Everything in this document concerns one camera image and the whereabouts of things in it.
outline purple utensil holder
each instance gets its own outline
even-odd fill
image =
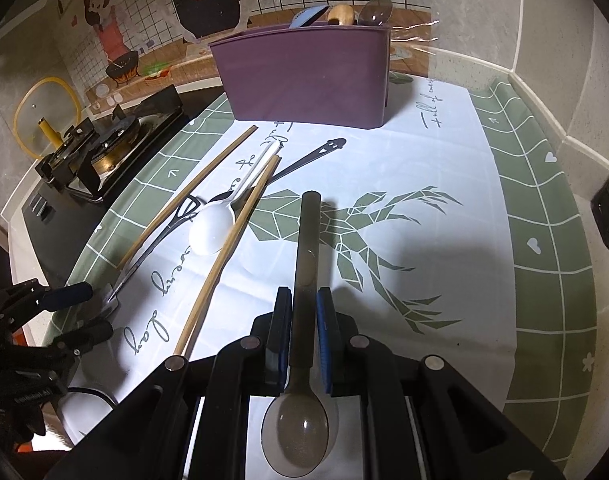
[[[387,27],[273,25],[210,44],[240,121],[378,128],[389,81]]]

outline gas stove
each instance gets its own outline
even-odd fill
[[[109,124],[85,119],[72,126],[62,146],[40,160],[36,171],[42,181],[22,214],[49,285],[66,283],[110,206],[187,122],[182,101],[169,86],[129,112],[117,106]]]

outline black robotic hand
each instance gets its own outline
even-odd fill
[[[46,347],[18,346],[13,333],[43,310],[55,312],[92,295],[86,282],[50,289],[28,280],[0,290],[0,423],[17,444],[44,435],[40,407],[66,393],[76,359],[109,339],[113,329],[96,318]]]

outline wooden chopstick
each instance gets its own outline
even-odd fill
[[[167,218],[169,218],[169,215],[171,215],[171,213],[173,213],[173,211],[182,203],[182,201],[185,200],[185,198],[187,198],[187,195],[189,193],[191,193],[191,191],[198,184],[200,184],[204,179],[206,179],[206,177],[209,175],[209,173],[211,173],[212,171],[214,171],[214,169],[216,169],[216,166],[218,164],[220,164],[223,160],[225,160],[225,158],[227,158],[227,156],[229,156],[230,153],[233,152],[233,150],[235,150],[239,145],[241,145],[242,142],[245,139],[247,139],[247,137],[249,137],[252,133],[254,133],[257,129],[258,129],[258,126],[256,126],[254,124],[245,133],[243,133],[240,137],[238,137],[231,144],[229,144],[229,146],[227,146],[224,150],[222,150],[222,153],[220,153],[218,156],[216,156],[216,158],[214,158],[214,160],[212,160],[209,164],[207,164],[204,167],[204,169],[202,171],[200,171],[200,173],[198,173],[191,180],[191,182],[188,183],[187,186],[185,186],[182,189],[182,191],[173,200],[171,200],[171,202],[169,202],[168,205],[162,211],[160,211],[158,213],[158,215],[156,215],[156,217],[152,220],[152,222],[147,226],[147,228],[142,232],[142,234],[134,242],[134,244],[131,246],[131,248],[122,257],[122,260],[120,260],[120,263],[118,264],[118,270],[123,269],[123,267],[126,265],[126,263],[131,258],[133,258],[134,254],[136,254],[137,251],[140,249],[140,247],[142,247],[142,244],[144,243],[144,241],[150,237],[151,233],[153,233],[156,229],[158,229],[158,226],[160,224],[162,224],[162,222],[164,222]]]
[[[229,257],[233,254],[233,251],[238,244],[238,240],[240,238],[240,234],[244,231],[244,228],[247,224],[251,213],[253,213],[253,209],[256,206],[256,203],[260,199],[262,192],[264,191],[265,186],[267,186],[268,180],[273,175],[274,171],[278,167],[280,163],[280,157],[278,155],[274,155],[271,157],[268,162],[267,168],[263,171],[260,176],[260,180],[258,184],[251,192],[251,196],[244,204],[240,215],[236,219],[233,227],[229,231],[226,240],[224,241],[224,245],[222,249],[218,253],[218,257],[214,262],[214,265],[211,267],[209,274],[204,280],[204,284],[200,289],[200,293],[198,294],[198,298],[196,302],[193,304],[193,308],[187,317],[187,321],[185,326],[182,329],[182,333],[180,334],[180,338],[178,339],[178,343],[176,344],[175,350],[173,353],[175,355],[183,355],[185,351],[185,347],[187,346],[188,340],[191,337],[192,332],[195,329],[195,326],[198,322],[199,317],[202,314],[202,311],[208,306],[211,295],[213,294],[214,288],[216,288],[217,282],[220,279],[220,274],[222,273],[222,269],[226,265]]]

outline tablecloth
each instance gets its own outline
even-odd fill
[[[280,168],[326,140],[347,141],[265,191],[192,358],[248,333],[277,287],[293,285],[299,197],[316,189],[324,201],[320,285],[332,286],[338,310],[398,354],[446,357],[564,468],[591,384],[596,325],[591,261],[564,173],[506,81],[471,94],[406,75],[390,82],[382,128],[258,123],[195,190],[209,199],[235,186],[274,138],[284,139]],[[225,95],[188,124],[112,206],[70,283],[115,282],[133,240],[249,124],[233,120]],[[124,288],[116,334],[83,357],[76,384],[121,399],[172,352],[213,261],[190,252],[189,228],[165,238]],[[53,332],[81,317],[79,309],[55,316]],[[252,399],[249,478],[272,478],[253,432],[269,401]],[[335,445],[313,476],[333,478],[340,462],[360,476],[354,401],[325,400]],[[74,442],[107,412],[100,402],[71,395],[61,404]]]

